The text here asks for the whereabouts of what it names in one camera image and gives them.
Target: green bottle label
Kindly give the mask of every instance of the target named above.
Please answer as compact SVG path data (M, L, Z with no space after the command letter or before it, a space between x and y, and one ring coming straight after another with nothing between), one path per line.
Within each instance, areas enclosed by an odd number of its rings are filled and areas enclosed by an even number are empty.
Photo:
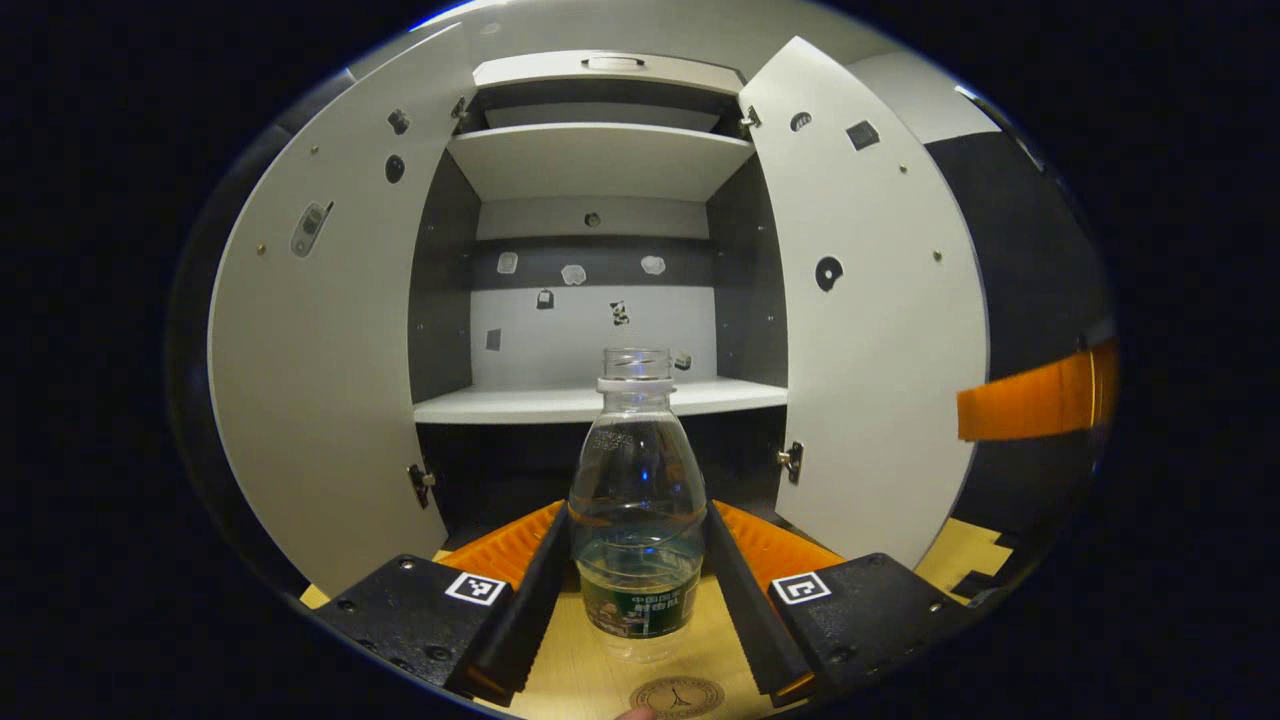
M685 626L694 612L698 575L669 591L632 593L603 588L582 578L586 616L596 628L620 638L657 638Z

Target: finger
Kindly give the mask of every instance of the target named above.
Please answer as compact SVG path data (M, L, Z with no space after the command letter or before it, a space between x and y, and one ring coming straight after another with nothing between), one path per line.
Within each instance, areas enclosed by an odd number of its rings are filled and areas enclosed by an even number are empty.
M640 706L618 715L614 720L658 720L652 707Z

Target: open cabinet door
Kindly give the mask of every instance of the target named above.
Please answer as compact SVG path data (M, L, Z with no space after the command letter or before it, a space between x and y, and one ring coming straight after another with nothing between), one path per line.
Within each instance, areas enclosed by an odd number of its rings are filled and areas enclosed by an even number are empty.
M219 266L209 382L227 459L266 532L330 596L445 539L406 474L422 462L410 269L451 111L474 91L458 26L362 78L275 159Z
M969 231L911 132L804 40L739 102L760 122L751 137L786 283L786 446L804 446L777 511L845 557L914 568L969 466L956 392L986 379Z

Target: shelf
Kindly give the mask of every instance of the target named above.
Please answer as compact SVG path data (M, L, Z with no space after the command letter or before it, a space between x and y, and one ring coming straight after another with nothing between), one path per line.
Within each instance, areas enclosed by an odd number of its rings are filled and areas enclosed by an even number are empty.
M719 65L607 50L559 50L499 58L480 63L474 74L479 88L534 81L634 79L735 96L746 82L737 70Z
M525 425L590 423L600 414L594 387L570 389L481 389L468 387L413 406L419 423L460 425ZM671 395L676 415L707 415L787 404L787 388L716 378L680 383Z
M480 200L659 197L705 202L755 146L628 123L545 123L460 135L449 154Z

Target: door handle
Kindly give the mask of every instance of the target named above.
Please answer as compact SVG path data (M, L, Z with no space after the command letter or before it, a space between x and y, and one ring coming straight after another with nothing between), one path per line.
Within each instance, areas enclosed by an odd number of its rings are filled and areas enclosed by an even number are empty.
M589 70L595 70L595 69L602 69L603 70L603 69L605 69L605 68L593 68L591 67L591 61L593 60L622 60L623 63L632 63L636 69L645 67L643 59L640 59L640 58L630 58L627 55L595 55L595 56L591 56L591 58L585 58L582 60L582 67L586 68L586 69L589 69Z

